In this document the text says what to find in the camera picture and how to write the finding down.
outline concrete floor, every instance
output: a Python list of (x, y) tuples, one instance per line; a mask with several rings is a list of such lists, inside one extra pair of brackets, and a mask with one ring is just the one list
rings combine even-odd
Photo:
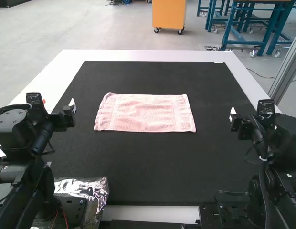
[[(207, 33), (206, 18), (196, 17), (198, 0), (189, 0), (186, 30), (155, 34), (151, 27), (151, 4), (105, 6), (105, 0), (33, 0), (12, 8), (0, 8), (0, 107), (9, 103), (62, 49), (148, 49), (205, 50), (205, 45), (221, 45), (224, 30)], [(296, 10), (285, 26), (296, 34)], [(263, 31), (245, 36), (262, 38)], [(280, 58), (251, 58), (248, 51), (234, 51), (243, 64), (263, 76), (276, 76)], [(268, 91), (272, 79), (260, 78)], [(296, 82), (280, 108), (296, 116)]]

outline orange cart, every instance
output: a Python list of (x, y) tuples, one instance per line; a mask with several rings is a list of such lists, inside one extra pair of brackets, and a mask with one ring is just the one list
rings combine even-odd
[(178, 35), (185, 28), (187, 0), (153, 0), (152, 26), (158, 33), (161, 28), (178, 29)]

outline aluminum foil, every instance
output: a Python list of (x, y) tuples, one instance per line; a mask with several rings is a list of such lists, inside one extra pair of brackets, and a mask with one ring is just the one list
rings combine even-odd
[[(83, 197), (87, 199), (82, 223), (77, 229), (97, 229), (101, 221), (103, 207), (109, 195), (106, 177), (55, 179), (55, 195)], [(53, 219), (43, 225), (33, 225), (31, 229), (49, 229)]]

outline black mat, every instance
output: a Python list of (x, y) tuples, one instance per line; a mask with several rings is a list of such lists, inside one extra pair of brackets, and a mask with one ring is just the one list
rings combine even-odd
[[(187, 94), (197, 132), (96, 132), (107, 92)], [(254, 109), (224, 63), (84, 62), (56, 110), (71, 98), (77, 126), (54, 134), (47, 159), (57, 177), (107, 176), (109, 204), (197, 205), (217, 190), (246, 191), (257, 171), (243, 161), (251, 143), (238, 141), (228, 120), (232, 106)]]

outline towel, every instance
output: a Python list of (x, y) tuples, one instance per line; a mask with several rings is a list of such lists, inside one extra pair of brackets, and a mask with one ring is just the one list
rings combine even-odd
[(186, 94), (149, 95), (107, 93), (94, 130), (130, 132), (196, 132)]

